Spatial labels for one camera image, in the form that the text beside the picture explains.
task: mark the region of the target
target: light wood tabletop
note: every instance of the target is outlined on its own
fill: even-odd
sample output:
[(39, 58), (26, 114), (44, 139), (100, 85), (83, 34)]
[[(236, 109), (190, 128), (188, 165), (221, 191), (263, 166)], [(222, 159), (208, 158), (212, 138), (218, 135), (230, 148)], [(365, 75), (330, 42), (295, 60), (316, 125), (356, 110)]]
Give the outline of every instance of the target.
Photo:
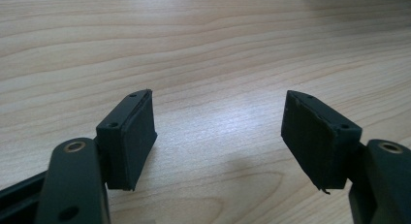
[(0, 189), (129, 93), (158, 139), (121, 223), (352, 223), (280, 137), (286, 91), (411, 145), (411, 0), (0, 0)]

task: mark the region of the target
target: wooden table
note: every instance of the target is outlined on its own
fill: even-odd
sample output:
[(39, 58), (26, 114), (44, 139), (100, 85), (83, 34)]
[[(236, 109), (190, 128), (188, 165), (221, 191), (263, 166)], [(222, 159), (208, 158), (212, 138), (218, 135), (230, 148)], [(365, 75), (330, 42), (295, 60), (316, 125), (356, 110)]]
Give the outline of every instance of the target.
[(0, 189), (151, 88), (159, 134), (120, 223), (352, 223), (280, 137), (286, 91), (411, 145), (410, 0), (0, 0)]

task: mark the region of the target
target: wood grain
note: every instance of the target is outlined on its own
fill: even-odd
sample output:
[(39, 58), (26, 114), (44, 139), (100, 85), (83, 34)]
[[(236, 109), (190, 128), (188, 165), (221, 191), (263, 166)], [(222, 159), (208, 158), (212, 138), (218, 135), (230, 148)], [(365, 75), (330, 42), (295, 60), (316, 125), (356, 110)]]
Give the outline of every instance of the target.
[(112, 223), (352, 223), (282, 142), (288, 89), (411, 145), (410, 0), (0, 0), (0, 189), (128, 93), (159, 138)]

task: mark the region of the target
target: round hole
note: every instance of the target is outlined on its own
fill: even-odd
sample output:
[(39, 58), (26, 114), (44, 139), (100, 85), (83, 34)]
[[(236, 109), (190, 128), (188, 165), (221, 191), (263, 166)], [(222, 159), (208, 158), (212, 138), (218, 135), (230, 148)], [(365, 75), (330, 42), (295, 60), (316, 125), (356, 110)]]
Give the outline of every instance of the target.
[(397, 153), (397, 154), (402, 153), (402, 149), (398, 145), (395, 145), (395, 144), (380, 143), (379, 146), (389, 151), (390, 153)]
[(118, 125), (117, 122), (113, 122), (113, 123), (110, 123), (110, 124), (109, 124), (109, 127), (110, 127), (110, 128), (114, 128), (114, 127), (117, 126), (117, 125)]
[(78, 207), (68, 207), (60, 213), (58, 213), (58, 220), (59, 221), (69, 221), (73, 219), (77, 214), (79, 213), (79, 208)]
[(64, 146), (64, 151), (68, 153), (73, 153), (73, 152), (83, 149), (84, 147), (85, 147), (85, 142), (72, 142)]

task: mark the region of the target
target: wooden surface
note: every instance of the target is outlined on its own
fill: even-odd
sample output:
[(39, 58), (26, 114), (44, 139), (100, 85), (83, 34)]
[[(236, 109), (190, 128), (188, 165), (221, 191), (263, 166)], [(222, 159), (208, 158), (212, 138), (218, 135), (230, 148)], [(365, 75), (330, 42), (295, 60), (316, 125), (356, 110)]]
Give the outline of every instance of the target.
[(410, 0), (0, 0), (0, 189), (128, 93), (159, 134), (120, 223), (352, 223), (280, 137), (288, 89), (411, 145)]

